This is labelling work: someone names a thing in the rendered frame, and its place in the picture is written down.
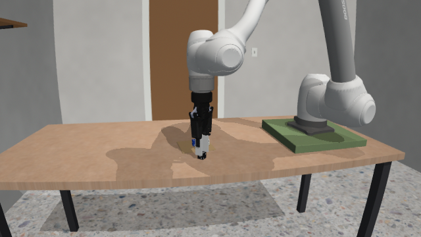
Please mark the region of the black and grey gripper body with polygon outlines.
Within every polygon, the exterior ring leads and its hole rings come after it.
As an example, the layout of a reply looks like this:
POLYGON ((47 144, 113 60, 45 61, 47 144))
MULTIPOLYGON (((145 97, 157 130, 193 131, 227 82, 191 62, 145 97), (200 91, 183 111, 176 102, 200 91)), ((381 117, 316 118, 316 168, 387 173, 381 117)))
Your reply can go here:
POLYGON ((197 117, 201 117, 202 108, 205 108, 206 116, 206 107, 210 107, 210 102, 212 102, 212 92, 209 93, 191 93, 191 101, 194 103, 193 110, 197 107, 197 117), (207 103, 208 102, 208 103, 207 103))

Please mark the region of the black die with grey pips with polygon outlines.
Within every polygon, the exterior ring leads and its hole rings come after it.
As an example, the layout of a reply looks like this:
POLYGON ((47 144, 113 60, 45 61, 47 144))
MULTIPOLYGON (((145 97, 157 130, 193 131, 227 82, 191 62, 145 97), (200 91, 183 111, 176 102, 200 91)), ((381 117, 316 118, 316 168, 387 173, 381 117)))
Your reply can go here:
POLYGON ((197 156, 198 159, 205 159, 207 158, 207 152, 203 151, 203 155, 202 156, 197 156))

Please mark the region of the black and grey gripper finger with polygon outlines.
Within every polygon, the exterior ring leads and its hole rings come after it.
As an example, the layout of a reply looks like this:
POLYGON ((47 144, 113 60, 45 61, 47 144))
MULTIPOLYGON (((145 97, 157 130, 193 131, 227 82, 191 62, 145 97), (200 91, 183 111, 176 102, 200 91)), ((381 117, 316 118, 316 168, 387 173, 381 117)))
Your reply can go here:
POLYGON ((202 131, 202 139, 203 139, 203 151, 209 152, 209 136, 211 135, 212 129, 212 112, 213 107, 206 107, 206 116, 203 120, 203 131, 202 131))
POLYGON ((201 118, 197 117, 197 107, 192 112, 189 112, 191 121, 191 136, 195 138, 195 154, 203 155, 203 120, 205 119, 205 108, 202 108, 201 118))

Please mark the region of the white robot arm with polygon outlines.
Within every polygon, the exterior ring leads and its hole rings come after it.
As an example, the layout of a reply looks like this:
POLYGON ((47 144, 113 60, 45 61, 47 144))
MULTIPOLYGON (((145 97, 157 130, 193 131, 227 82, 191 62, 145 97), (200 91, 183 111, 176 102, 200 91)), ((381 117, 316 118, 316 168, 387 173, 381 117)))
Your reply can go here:
MULTIPOLYGON (((214 35, 209 30, 190 33, 187 43, 189 90, 209 93, 214 90, 214 76, 227 76, 241 67, 246 41, 268 1, 249 0, 243 16, 230 29, 221 29, 214 35)), ((287 123, 308 136, 335 132, 327 120, 347 127, 364 126, 372 121, 376 112, 372 96, 355 74, 346 0, 318 2, 332 79, 325 74, 306 75, 299 88, 297 116, 287 123)))

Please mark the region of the tan flat mat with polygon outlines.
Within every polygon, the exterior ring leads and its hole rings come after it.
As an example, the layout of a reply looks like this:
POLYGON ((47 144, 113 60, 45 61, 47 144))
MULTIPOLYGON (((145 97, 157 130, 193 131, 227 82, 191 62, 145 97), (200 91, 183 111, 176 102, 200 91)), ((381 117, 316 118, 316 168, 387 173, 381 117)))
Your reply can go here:
MULTIPOLYGON (((192 145, 192 140, 188 141, 180 141, 177 142, 179 148, 181 149, 182 153, 195 153, 195 146, 192 145)), ((216 150, 213 145, 210 143, 209 151, 216 150)))

